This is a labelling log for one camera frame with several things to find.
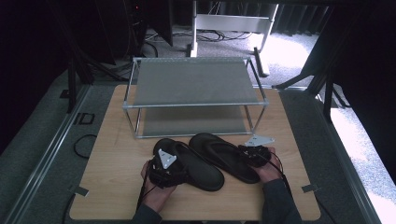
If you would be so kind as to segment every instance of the flip-flop strap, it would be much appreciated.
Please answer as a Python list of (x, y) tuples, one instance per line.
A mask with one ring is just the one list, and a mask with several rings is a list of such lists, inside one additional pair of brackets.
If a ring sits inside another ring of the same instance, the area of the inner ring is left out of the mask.
[(211, 163), (211, 162), (209, 162), (209, 160), (206, 157), (204, 157), (203, 155), (198, 153), (194, 148), (190, 147), (189, 145), (185, 144), (184, 142), (178, 142), (178, 143), (181, 144), (182, 146), (184, 146), (187, 150), (189, 150), (192, 154), (194, 154), (198, 159), (204, 161), (208, 165)]
[(179, 154), (178, 151), (177, 151), (177, 146), (185, 147), (186, 150), (189, 150), (190, 148), (189, 148), (188, 145), (184, 144), (183, 142), (175, 142), (175, 143), (172, 145), (172, 152), (175, 153), (174, 156), (177, 156), (178, 162), (180, 162), (180, 163), (183, 165), (183, 169), (185, 169), (185, 167), (186, 167), (188, 164), (184, 164), (184, 163), (182, 162), (181, 156), (180, 156), (180, 154)]
[(214, 145), (223, 145), (227, 148), (232, 148), (233, 150), (230, 153), (237, 153), (237, 147), (229, 142), (222, 141), (222, 140), (208, 140), (204, 142), (204, 149), (205, 152), (210, 156), (211, 160), (215, 162), (218, 166), (221, 166), (225, 169), (233, 169), (233, 167), (222, 157), (219, 156), (218, 150), (222, 149), (214, 149), (212, 146)]

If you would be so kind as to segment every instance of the cable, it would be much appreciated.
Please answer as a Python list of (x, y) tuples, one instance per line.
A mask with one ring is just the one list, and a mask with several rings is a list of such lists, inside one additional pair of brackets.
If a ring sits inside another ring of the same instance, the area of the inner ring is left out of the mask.
[(137, 205), (136, 205), (136, 211), (137, 209), (139, 209), (140, 204), (142, 204), (143, 199), (155, 188), (157, 188), (158, 185), (155, 185), (152, 189), (150, 189), (148, 192), (145, 193), (145, 189), (146, 189), (146, 182), (147, 179), (149, 178), (149, 167), (151, 167), (152, 163), (154, 161), (150, 160), (148, 161), (148, 167), (146, 168), (146, 174), (145, 174), (145, 178), (143, 179), (143, 185), (142, 188), (140, 189), (140, 194), (139, 194), (139, 199), (137, 200)]
[(70, 205), (71, 205), (72, 202), (74, 201), (75, 197), (76, 197), (76, 194), (74, 193), (74, 194), (70, 197), (69, 201), (68, 201), (67, 204), (66, 204), (66, 208), (64, 209), (64, 216), (62, 217), (62, 223), (63, 223), (63, 224), (66, 222), (67, 211), (69, 210)]
[(244, 32), (244, 33), (242, 33), (241, 35), (239, 35), (239, 36), (237, 36), (237, 37), (229, 37), (229, 36), (225, 35), (223, 32), (220, 32), (220, 31), (213, 31), (213, 30), (203, 30), (203, 31), (200, 31), (200, 33), (203, 33), (203, 34), (214, 34), (214, 35), (217, 35), (217, 36), (218, 36), (217, 38), (211, 38), (211, 37), (207, 37), (207, 36), (204, 36), (204, 35), (197, 35), (197, 39), (198, 39), (198, 40), (201, 40), (201, 41), (208, 41), (208, 42), (220, 42), (220, 41), (229, 41), (229, 40), (241, 40), (241, 39), (247, 39), (247, 38), (249, 38), (249, 37), (252, 35), (252, 33)]
[(317, 199), (317, 202), (319, 206), (326, 212), (327, 216), (332, 220), (332, 223), (337, 223), (334, 219), (334, 217), (330, 214), (330, 212), (327, 210), (327, 208), (323, 205), (323, 203), (318, 199), (318, 197), (315, 195), (315, 198)]
[(86, 138), (86, 137), (95, 137), (95, 138), (96, 138), (97, 136), (96, 136), (95, 134), (85, 134), (84, 136), (80, 137), (80, 138), (76, 141), (76, 143), (73, 145), (73, 149), (74, 149), (76, 155), (80, 156), (80, 157), (83, 158), (83, 159), (89, 159), (90, 157), (89, 157), (89, 156), (84, 156), (84, 155), (82, 155), (81, 153), (78, 152), (78, 150), (77, 150), (77, 143), (78, 143), (79, 141), (81, 141), (81, 139)]
[[(273, 154), (274, 156), (276, 156), (277, 160), (278, 160), (279, 163), (280, 163), (281, 169), (279, 169), (276, 165), (274, 165), (273, 162), (268, 161), (264, 156), (262, 156), (262, 155), (260, 155), (260, 154), (256, 154), (256, 155), (258, 155), (258, 156), (260, 156), (261, 158), (265, 159), (268, 163), (270, 163), (272, 166), (274, 166), (274, 168), (276, 168), (276, 169), (282, 174), (282, 179), (283, 179), (283, 181), (285, 182), (286, 189), (288, 190), (288, 192), (289, 192), (289, 194), (290, 194), (290, 196), (291, 196), (291, 198), (292, 198), (293, 196), (291, 195), (291, 189), (290, 189), (289, 181), (288, 181), (288, 179), (286, 178), (285, 174), (283, 173), (282, 161), (280, 160), (280, 158), (279, 158), (275, 153), (273, 153), (273, 152), (270, 152), (270, 153)], [(327, 210), (327, 208), (323, 205), (323, 203), (318, 199), (318, 197), (317, 197), (316, 195), (315, 195), (315, 198), (317, 199), (317, 202), (318, 202), (319, 206), (326, 212), (326, 214), (327, 214), (327, 215), (329, 216), (329, 218), (332, 220), (332, 223), (336, 224), (337, 222), (335, 222), (334, 217), (330, 214), (330, 212)]]
[(288, 181), (288, 179), (286, 178), (285, 174), (283, 173), (282, 161), (280, 160), (280, 158), (279, 158), (274, 152), (270, 152), (270, 153), (271, 153), (272, 155), (274, 155), (274, 156), (276, 157), (276, 159), (279, 161), (280, 169), (279, 169), (273, 162), (267, 160), (264, 156), (262, 156), (262, 155), (260, 155), (260, 154), (256, 154), (256, 155), (258, 155), (259, 157), (261, 157), (262, 159), (264, 159), (265, 161), (267, 161), (269, 164), (271, 164), (272, 166), (274, 166), (274, 168), (276, 168), (276, 169), (280, 172), (280, 174), (282, 175), (283, 182), (285, 182), (286, 189), (288, 190), (289, 195), (290, 195), (291, 198), (292, 198), (293, 195), (291, 194), (291, 188), (290, 188), (290, 185), (289, 185), (289, 181)]
[(157, 48), (155, 48), (155, 46), (153, 44), (149, 43), (148, 41), (146, 41), (145, 44), (151, 46), (154, 49), (155, 57), (158, 58), (158, 50), (157, 50)]

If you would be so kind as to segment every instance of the black cable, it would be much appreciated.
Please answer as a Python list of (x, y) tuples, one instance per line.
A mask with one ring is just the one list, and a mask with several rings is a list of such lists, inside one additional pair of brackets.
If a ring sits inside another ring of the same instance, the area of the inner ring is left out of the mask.
[(81, 153), (79, 153), (78, 151), (77, 151), (77, 143), (79, 142), (79, 141), (81, 141), (81, 139), (83, 139), (83, 138), (86, 138), (86, 137), (97, 137), (95, 134), (85, 134), (84, 136), (82, 136), (82, 137), (80, 137), (77, 141), (76, 141), (76, 143), (73, 145), (73, 149), (74, 149), (74, 151), (75, 151), (75, 153), (76, 153), (76, 155), (78, 155), (78, 156), (80, 156), (81, 158), (83, 158), (83, 159), (89, 159), (90, 157), (89, 156), (84, 156), (84, 155), (82, 155)]
[[(220, 42), (220, 41), (228, 41), (228, 40), (242, 40), (242, 39), (247, 39), (247, 38), (249, 38), (252, 35), (252, 33), (244, 32), (241, 35), (238, 35), (236, 37), (230, 37), (230, 36), (227, 36), (227, 35), (225, 35), (224, 33), (220, 32), (220, 31), (216, 31), (216, 30), (200, 30), (200, 31), (198, 31), (198, 33), (199, 34), (213, 34), (213, 35), (217, 36), (217, 37), (208, 37), (208, 36), (204, 36), (204, 35), (197, 35), (198, 40), (207, 41), (207, 42)], [(190, 36), (190, 35), (191, 35), (191, 32), (173, 34), (173, 36)], [(155, 40), (157, 39), (157, 37), (160, 37), (158, 35), (146, 35), (146, 36), (148, 36), (149, 38), (155, 36), (154, 37)]]
[(145, 44), (151, 46), (154, 49), (155, 57), (158, 58), (158, 50), (157, 50), (157, 48), (153, 44), (149, 43), (148, 41), (145, 41)]
[(157, 185), (156, 185), (152, 189), (150, 189), (147, 193), (145, 193), (146, 182), (147, 182), (147, 179), (149, 178), (149, 167), (152, 165), (153, 162), (154, 162), (153, 160), (148, 161), (148, 167), (146, 168), (145, 178), (143, 179), (143, 185), (142, 185), (142, 188), (140, 189), (139, 199), (137, 200), (136, 211), (140, 207), (140, 204), (142, 204), (143, 199), (146, 197), (146, 195), (148, 195), (152, 190), (157, 188)]
[(276, 169), (280, 172), (280, 174), (282, 175), (283, 182), (285, 183), (285, 187), (286, 187), (286, 189), (288, 190), (288, 193), (289, 193), (289, 195), (290, 195), (291, 198), (292, 198), (293, 195), (291, 194), (291, 188), (290, 188), (290, 185), (289, 185), (289, 181), (288, 181), (288, 179), (286, 178), (285, 174), (283, 173), (282, 161), (280, 160), (280, 158), (279, 158), (275, 153), (273, 153), (273, 152), (270, 152), (270, 153), (271, 153), (272, 155), (274, 155), (274, 156), (276, 157), (276, 159), (279, 161), (280, 169), (279, 169), (273, 162), (267, 160), (264, 156), (262, 156), (262, 155), (260, 155), (260, 154), (256, 154), (256, 155), (258, 155), (259, 157), (263, 158), (265, 161), (267, 161), (269, 164), (271, 164), (272, 166), (274, 166), (274, 168), (276, 168)]
[(318, 199), (318, 197), (315, 195), (315, 198), (317, 199), (317, 202), (319, 206), (326, 212), (327, 216), (332, 220), (332, 223), (336, 224), (337, 222), (335, 221), (334, 217), (330, 214), (329, 210), (323, 205), (323, 203)]
[(69, 201), (67, 202), (66, 208), (64, 209), (64, 216), (62, 217), (62, 223), (63, 223), (63, 224), (66, 222), (67, 211), (69, 210), (70, 205), (71, 205), (72, 202), (74, 201), (75, 197), (76, 197), (76, 194), (74, 193), (74, 194), (70, 197)]

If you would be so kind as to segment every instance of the flip-flop sole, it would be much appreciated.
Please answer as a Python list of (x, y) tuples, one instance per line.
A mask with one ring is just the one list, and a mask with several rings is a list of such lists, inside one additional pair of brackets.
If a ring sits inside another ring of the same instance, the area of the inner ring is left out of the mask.
[(256, 172), (235, 153), (238, 148), (211, 133), (198, 133), (189, 142), (196, 152), (212, 164), (239, 180), (255, 184), (260, 181)]
[(183, 143), (174, 144), (174, 151), (183, 166), (187, 166), (188, 183), (206, 191), (216, 191), (224, 185), (224, 175), (215, 166), (206, 163)]

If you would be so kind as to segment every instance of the gray carpet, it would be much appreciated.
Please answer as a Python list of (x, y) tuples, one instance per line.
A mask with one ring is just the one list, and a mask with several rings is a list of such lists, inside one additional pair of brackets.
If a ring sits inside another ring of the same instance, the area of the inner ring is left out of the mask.
[[(186, 45), (190, 39), (180, 38), (184, 39), (175, 40), (176, 45), (173, 48), (169, 48), (164, 43), (158, 43), (157, 50), (160, 57), (184, 57)], [(304, 39), (304, 36), (285, 38)], [(313, 46), (314, 37), (306, 36), (306, 39), (311, 39), (308, 42)], [(200, 42), (198, 56), (235, 56), (238, 54), (251, 56), (251, 51), (246, 48), (247, 44), (241, 41), (244, 40), (219, 43)], [(145, 54), (148, 57), (151, 56), (151, 52), (150, 47), (145, 47)], [(299, 69), (301, 70), (298, 66), (285, 68), (275, 63), (270, 63), (269, 66), (272, 75), (268, 78), (261, 78), (261, 82), (265, 85), (283, 82), (287, 80), (286, 76), (293, 77)], [(72, 196), (71, 189), (78, 185), (87, 163), (74, 153), (73, 144), (85, 134), (98, 133), (112, 91), (117, 84), (119, 83), (110, 81), (107, 77), (97, 77), (97, 81), (91, 87), (79, 111), (95, 114), (93, 124), (76, 124), (71, 127), (39, 190), (22, 217), (21, 223), (62, 223), (68, 200)], [(296, 85), (307, 86), (303, 82)], [(65, 75), (55, 80), (35, 113), (0, 157), (0, 182), (2, 183), (0, 220), (5, 220), (9, 209), (15, 203), (30, 173), (64, 118), (67, 102), (59, 99), (59, 94), (63, 89), (66, 89)], [(335, 156), (333, 145), (330, 143), (332, 141), (330, 136), (335, 133), (329, 133), (328, 123), (318, 109), (321, 107), (320, 102), (308, 96), (304, 91), (282, 91), (281, 98), (301, 150), (308, 176), (312, 183), (320, 187), (316, 193), (319, 200), (337, 223), (364, 223), (361, 211)], [(78, 150), (89, 155), (92, 142), (91, 138), (81, 141), (78, 144)], [(307, 223), (331, 223), (329, 216), (323, 209), (321, 211), (322, 216), (319, 220)], [(76, 221), (66, 216), (66, 223), (127, 223), (127, 221)]]

